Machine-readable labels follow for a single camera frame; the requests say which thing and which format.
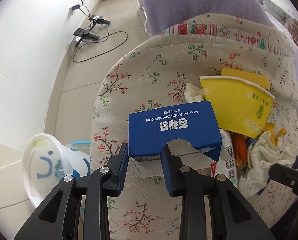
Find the blue biscuit box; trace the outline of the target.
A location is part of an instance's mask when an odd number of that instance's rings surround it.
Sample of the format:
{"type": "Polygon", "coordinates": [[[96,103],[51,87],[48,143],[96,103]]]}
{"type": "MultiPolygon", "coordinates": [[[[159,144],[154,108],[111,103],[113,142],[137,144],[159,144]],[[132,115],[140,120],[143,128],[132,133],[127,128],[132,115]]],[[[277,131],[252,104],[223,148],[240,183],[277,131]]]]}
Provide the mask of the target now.
{"type": "Polygon", "coordinates": [[[160,154],[174,139],[185,140],[210,159],[219,160],[222,137],[210,101],[131,113],[128,122],[129,156],[138,161],[160,154]]]}

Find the yellow snack wrapper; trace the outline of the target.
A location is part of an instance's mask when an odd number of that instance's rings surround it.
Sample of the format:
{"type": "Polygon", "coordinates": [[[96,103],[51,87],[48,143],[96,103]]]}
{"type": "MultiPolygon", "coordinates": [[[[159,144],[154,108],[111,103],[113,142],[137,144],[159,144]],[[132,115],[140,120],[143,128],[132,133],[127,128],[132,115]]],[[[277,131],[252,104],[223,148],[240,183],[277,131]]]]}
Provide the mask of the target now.
{"type": "Polygon", "coordinates": [[[260,132],[259,137],[266,131],[269,131],[270,133],[270,142],[272,142],[272,144],[274,146],[277,146],[278,140],[280,137],[284,136],[287,134],[287,130],[282,127],[279,132],[276,134],[275,133],[275,126],[276,124],[271,123],[271,122],[267,122],[264,129],[260,132]]]}

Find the white AD milk bottle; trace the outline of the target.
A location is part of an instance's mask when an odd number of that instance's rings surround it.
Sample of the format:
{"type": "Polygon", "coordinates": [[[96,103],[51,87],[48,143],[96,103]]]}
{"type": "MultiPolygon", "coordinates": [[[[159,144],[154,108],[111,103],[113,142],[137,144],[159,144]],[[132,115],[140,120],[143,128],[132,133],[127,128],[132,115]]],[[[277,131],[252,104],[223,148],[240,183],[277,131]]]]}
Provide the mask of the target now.
{"type": "Polygon", "coordinates": [[[230,133],[220,129],[222,137],[222,147],[219,160],[210,165],[211,176],[224,174],[235,187],[238,187],[237,168],[234,157],[234,149],[230,133]]]}

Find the orange snack wrapper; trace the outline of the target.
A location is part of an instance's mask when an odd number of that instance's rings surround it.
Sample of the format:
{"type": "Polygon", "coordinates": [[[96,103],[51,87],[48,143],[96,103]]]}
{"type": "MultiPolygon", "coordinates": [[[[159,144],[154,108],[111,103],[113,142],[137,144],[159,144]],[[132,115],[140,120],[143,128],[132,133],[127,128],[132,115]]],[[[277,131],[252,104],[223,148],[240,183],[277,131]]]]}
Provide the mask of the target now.
{"type": "Polygon", "coordinates": [[[247,166],[247,148],[244,136],[242,134],[232,133],[231,139],[233,143],[236,166],[238,169],[242,170],[247,166]]]}

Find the white patterned trash bin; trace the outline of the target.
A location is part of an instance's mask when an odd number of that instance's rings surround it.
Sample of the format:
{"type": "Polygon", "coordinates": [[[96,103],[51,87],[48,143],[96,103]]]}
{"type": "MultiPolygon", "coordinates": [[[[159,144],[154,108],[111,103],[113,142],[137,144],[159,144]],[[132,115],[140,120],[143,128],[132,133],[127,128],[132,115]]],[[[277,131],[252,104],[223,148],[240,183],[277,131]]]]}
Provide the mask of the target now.
{"type": "Polygon", "coordinates": [[[90,155],[62,145],[50,134],[40,133],[27,143],[22,168],[26,193],[33,206],[38,207],[65,176],[90,175],[90,155]]]}

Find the teal object under bin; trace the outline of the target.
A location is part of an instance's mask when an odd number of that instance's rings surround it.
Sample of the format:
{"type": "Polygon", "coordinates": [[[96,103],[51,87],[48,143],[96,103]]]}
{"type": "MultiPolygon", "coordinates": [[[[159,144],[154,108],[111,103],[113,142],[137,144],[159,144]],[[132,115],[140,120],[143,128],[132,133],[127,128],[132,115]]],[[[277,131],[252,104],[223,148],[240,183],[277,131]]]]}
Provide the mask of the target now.
{"type": "Polygon", "coordinates": [[[71,142],[72,148],[80,148],[80,147],[90,147],[91,141],[89,140],[80,140],[71,142]]]}

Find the small white tissue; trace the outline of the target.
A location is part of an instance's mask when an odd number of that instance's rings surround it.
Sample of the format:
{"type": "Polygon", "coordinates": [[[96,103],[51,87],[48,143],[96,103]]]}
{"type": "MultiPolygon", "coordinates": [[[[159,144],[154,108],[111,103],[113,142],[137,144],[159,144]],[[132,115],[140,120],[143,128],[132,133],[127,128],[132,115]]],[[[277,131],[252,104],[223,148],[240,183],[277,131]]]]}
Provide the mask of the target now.
{"type": "Polygon", "coordinates": [[[204,101],[203,90],[191,83],[187,83],[184,92],[186,102],[201,102],[204,101]]]}

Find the yellow paper cup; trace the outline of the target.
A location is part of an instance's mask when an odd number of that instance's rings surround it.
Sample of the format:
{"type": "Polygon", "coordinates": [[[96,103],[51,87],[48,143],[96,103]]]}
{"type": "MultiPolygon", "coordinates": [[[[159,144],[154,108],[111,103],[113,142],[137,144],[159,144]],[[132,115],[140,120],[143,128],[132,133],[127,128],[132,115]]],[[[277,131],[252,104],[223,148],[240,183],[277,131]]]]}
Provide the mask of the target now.
{"type": "Polygon", "coordinates": [[[238,77],[201,76],[200,82],[219,128],[253,139],[261,133],[274,102],[269,91],[238,77]]]}

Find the floral tablecloth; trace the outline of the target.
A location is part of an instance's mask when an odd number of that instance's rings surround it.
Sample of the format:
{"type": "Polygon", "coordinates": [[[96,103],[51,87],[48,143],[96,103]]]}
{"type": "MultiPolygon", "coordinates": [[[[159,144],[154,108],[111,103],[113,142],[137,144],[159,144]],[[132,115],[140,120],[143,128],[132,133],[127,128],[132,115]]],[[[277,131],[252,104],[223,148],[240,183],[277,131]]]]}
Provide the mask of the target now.
{"type": "Polygon", "coordinates": [[[298,184],[298,49],[202,14],[123,56],[95,101],[103,239],[276,239],[298,184]]]}

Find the yellow sponge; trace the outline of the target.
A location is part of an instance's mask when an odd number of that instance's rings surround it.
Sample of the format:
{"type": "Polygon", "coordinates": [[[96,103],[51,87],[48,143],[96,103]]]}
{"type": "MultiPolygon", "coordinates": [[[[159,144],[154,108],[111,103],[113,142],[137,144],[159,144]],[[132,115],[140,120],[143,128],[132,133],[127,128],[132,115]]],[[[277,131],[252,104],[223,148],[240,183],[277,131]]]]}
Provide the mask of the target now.
{"type": "Polygon", "coordinates": [[[221,71],[222,76],[238,77],[252,83],[259,85],[260,87],[270,90],[270,81],[266,76],[262,76],[256,73],[249,73],[243,70],[223,68],[221,71]]]}

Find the black tripod device near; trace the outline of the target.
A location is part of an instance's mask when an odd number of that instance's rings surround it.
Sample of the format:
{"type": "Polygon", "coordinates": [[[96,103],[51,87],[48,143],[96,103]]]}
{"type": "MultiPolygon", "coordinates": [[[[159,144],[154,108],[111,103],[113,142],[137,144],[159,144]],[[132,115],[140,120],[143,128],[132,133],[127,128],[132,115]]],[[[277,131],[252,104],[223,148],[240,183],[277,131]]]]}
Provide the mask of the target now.
{"type": "Polygon", "coordinates": [[[90,40],[90,41],[97,41],[99,40],[99,36],[93,34],[90,32],[90,29],[82,29],[82,28],[78,28],[73,35],[75,37],[79,37],[79,40],[76,44],[76,48],[81,44],[82,41],[84,40],[90,40]]]}

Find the black tripod device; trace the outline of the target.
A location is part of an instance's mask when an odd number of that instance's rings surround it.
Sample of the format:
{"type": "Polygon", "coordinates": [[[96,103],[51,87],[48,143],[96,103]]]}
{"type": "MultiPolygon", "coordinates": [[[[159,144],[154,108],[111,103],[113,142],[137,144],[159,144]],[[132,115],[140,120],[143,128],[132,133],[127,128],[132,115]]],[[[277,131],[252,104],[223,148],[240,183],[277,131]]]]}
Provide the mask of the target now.
{"type": "Polygon", "coordinates": [[[104,19],[102,15],[91,15],[89,17],[89,21],[90,21],[90,30],[92,30],[97,24],[100,24],[100,25],[111,24],[111,21],[104,19]]]}
{"type": "Polygon", "coordinates": [[[75,37],[79,37],[79,40],[76,44],[76,48],[81,44],[82,41],[84,40],[90,40],[90,41],[97,41],[99,40],[99,36],[93,34],[90,32],[90,29],[82,29],[82,28],[78,28],[73,35],[75,37]]]}

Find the black tripod device far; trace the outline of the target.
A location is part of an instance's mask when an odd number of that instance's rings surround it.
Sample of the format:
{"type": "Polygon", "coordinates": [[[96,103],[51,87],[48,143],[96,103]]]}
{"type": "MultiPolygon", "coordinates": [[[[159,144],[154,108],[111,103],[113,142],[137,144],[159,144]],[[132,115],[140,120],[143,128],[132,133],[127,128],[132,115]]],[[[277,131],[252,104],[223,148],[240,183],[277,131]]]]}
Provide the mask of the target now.
{"type": "Polygon", "coordinates": [[[100,24],[100,25],[111,24],[111,21],[104,19],[102,15],[91,15],[89,17],[89,21],[90,21],[90,30],[92,30],[97,24],[100,24]]]}

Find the grey pillow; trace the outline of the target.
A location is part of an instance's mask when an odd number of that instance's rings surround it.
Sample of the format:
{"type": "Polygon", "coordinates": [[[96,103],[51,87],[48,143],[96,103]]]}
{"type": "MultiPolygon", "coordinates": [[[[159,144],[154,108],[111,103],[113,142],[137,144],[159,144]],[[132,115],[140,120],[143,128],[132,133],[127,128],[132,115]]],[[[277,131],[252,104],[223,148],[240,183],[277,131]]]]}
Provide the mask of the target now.
{"type": "Polygon", "coordinates": [[[282,24],[298,21],[298,10],[290,0],[257,0],[262,8],[282,24]]]}

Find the wall charger plug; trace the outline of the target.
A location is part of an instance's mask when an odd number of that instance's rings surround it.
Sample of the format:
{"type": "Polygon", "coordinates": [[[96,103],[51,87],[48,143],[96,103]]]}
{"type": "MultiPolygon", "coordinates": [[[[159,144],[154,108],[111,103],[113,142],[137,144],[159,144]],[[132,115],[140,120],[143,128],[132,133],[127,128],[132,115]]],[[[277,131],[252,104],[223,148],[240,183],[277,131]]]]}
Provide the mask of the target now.
{"type": "Polygon", "coordinates": [[[80,7],[85,5],[85,0],[80,0],[80,3],[73,5],[72,7],[70,7],[71,11],[75,11],[78,10],[80,7]]]}

